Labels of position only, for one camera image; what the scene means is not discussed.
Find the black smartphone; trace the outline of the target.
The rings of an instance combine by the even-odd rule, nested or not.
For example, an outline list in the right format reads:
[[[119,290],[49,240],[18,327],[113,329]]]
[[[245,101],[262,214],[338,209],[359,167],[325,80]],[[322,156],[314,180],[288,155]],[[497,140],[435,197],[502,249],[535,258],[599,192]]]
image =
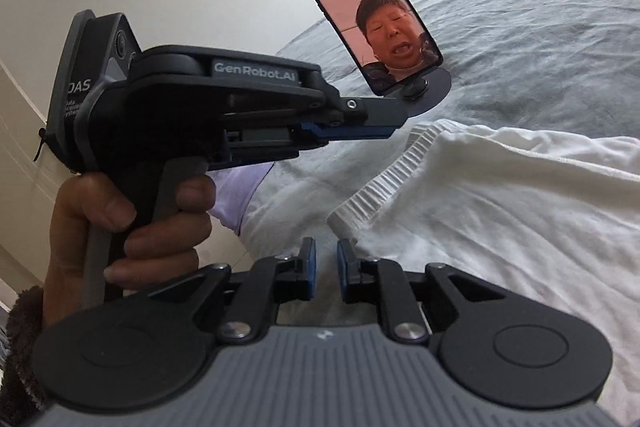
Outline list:
[[[444,61],[409,0],[314,2],[376,95],[386,95]]]

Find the grey bed sheet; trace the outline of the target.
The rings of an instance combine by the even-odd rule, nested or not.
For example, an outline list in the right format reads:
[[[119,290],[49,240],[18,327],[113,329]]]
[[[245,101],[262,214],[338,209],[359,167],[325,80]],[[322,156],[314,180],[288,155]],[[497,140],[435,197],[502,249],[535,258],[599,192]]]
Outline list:
[[[340,142],[272,167],[241,237],[255,257],[319,248],[317,295],[291,303],[290,324],[360,323],[342,303],[329,215],[390,167],[420,124],[557,131],[639,142],[639,0],[412,0],[452,77],[447,98],[386,141]]]

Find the purple garment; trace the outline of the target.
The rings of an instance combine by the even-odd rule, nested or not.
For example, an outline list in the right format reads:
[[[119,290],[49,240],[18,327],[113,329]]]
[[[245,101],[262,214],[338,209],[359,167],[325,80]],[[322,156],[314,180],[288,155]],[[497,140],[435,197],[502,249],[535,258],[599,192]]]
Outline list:
[[[207,173],[216,188],[215,204],[208,213],[240,235],[246,208],[272,167],[272,162],[263,162]]]

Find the round phone stand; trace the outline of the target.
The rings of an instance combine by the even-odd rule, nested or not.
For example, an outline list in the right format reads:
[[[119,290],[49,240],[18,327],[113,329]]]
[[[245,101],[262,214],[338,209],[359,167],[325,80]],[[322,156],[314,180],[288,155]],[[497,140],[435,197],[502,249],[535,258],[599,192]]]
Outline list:
[[[395,98],[407,109],[408,116],[422,115],[435,108],[447,98],[451,89],[451,75],[441,67],[424,72],[410,83],[402,86]]]

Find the white long pants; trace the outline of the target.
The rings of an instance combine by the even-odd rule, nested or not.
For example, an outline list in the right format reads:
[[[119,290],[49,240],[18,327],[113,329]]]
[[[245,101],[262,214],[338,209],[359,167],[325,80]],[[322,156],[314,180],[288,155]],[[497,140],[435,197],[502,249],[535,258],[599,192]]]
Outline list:
[[[638,421],[637,139],[420,124],[328,222],[361,254],[453,265],[597,326],[614,352],[602,407]]]

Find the left dark fleece sleeve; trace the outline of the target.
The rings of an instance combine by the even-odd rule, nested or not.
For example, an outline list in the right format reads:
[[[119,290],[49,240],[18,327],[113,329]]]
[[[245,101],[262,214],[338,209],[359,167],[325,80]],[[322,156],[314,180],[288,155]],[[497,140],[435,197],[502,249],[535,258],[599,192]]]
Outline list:
[[[43,289],[23,291],[6,324],[8,356],[1,385],[1,425],[23,426],[40,413],[47,396],[32,370],[32,349],[43,331]]]

